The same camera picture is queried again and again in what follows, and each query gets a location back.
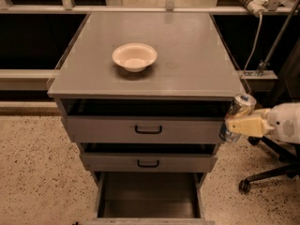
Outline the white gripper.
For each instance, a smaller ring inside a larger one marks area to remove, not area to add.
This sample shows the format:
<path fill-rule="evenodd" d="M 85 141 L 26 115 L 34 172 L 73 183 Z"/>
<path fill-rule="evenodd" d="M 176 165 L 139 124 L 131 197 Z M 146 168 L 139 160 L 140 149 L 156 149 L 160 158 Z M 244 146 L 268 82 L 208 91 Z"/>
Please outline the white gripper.
<path fill-rule="evenodd" d="M 227 120 L 226 128 L 245 136 L 261 138 L 268 134 L 280 142 L 300 143 L 300 103 L 282 103 L 271 110 L 254 110 L 251 115 Z"/>

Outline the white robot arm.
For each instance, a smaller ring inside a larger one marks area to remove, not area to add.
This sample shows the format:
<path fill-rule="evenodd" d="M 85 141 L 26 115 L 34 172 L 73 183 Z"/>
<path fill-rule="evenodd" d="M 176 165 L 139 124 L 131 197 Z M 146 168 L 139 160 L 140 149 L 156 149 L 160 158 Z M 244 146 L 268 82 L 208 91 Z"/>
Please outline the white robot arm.
<path fill-rule="evenodd" d="M 265 135 L 283 143 L 300 143 L 300 103 L 282 103 L 273 108 L 254 110 L 252 114 L 229 118 L 230 132 L 248 137 Z"/>

